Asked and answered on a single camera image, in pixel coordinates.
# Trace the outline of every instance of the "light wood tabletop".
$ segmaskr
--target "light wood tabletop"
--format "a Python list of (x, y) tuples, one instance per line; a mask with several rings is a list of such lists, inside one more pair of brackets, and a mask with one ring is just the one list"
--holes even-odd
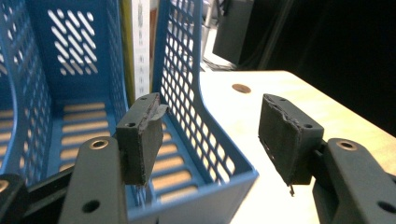
[[(310, 186), (294, 186), (295, 195), (276, 172), (258, 138), (262, 95), (284, 97), (324, 127), (325, 141), (345, 138), (366, 147), (385, 171), (396, 175), (396, 139), (340, 105), (297, 76), (284, 71), (206, 72), (201, 74), (205, 105), (260, 173), (233, 223), (318, 223)], [(249, 93), (233, 84), (250, 88)]]

